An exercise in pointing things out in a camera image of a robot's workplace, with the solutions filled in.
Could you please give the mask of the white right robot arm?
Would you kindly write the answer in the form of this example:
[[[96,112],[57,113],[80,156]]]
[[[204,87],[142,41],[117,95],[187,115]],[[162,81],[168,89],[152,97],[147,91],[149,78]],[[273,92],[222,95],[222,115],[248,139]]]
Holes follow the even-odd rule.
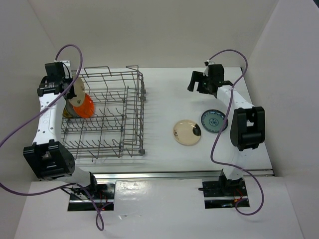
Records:
[[[235,195],[244,186],[243,171],[246,149],[256,149],[265,141],[265,110],[254,106],[238,93],[231,81],[224,80],[224,67],[212,61],[205,62],[204,72],[194,71],[191,75],[188,91],[193,92],[195,83],[201,94],[213,95],[227,106],[217,133],[226,130],[228,118],[231,118],[230,141],[237,152],[230,162],[221,162],[224,166],[218,178],[218,190],[224,196]]]

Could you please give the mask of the orange plastic plate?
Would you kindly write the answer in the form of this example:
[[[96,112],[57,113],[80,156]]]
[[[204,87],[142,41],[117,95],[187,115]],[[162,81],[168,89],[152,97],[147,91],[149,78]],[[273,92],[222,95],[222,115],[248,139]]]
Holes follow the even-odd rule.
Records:
[[[76,107],[73,106],[73,109],[77,116],[80,118],[90,118],[94,113],[94,103],[88,94],[85,94],[84,102],[82,105]]]

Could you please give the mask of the yellow patterned plate brown rim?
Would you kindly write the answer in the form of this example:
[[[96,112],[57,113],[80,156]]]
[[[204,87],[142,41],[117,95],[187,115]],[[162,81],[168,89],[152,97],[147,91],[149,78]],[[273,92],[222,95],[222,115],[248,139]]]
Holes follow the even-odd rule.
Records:
[[[72,115],[69,114],[69,112],[67,111],[66,108],[63,109],[62,115],[63,115],[63,117],[68,118],[68,119],[72,118]]]

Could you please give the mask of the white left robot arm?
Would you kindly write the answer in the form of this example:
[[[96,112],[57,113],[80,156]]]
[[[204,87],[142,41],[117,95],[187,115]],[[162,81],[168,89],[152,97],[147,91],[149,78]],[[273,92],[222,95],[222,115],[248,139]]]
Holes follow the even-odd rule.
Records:
[[[70,62],[46,63],[45,70],[46,76],[37,89],[40,109],[45,112],[39,117],[32,144],[23,149],[23,156],[39,180],[80,184],[82,188],[75,189],[74,193],[93,199],[99,193],[95,176],[77,167],[73,154],[62,144],[63,110],[69,99],[79,95],[74,87],[62,95],[74,79]]]

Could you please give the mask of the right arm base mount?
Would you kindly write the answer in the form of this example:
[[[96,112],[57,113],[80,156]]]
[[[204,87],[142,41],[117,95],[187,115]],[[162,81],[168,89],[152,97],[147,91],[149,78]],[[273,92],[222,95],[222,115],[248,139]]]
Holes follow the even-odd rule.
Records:
[[[205,209],[235,208],[237,202],[238,208],[250,207],[245,182],[222,189],[217,181],[203,181],[198,191],[203,193]]]

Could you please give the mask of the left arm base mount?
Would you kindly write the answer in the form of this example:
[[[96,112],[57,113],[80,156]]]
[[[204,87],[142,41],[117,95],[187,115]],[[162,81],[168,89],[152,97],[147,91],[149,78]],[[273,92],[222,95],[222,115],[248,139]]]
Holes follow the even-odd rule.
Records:
[[[102,211],[114,210],[116,184],[114,182],[98,184],[97,191],[87,189],[96,205]],[[68,211],[94,211],[95,208],[88,195],[80,189],[73,187],[62,188],[62,191],[69,195]]]

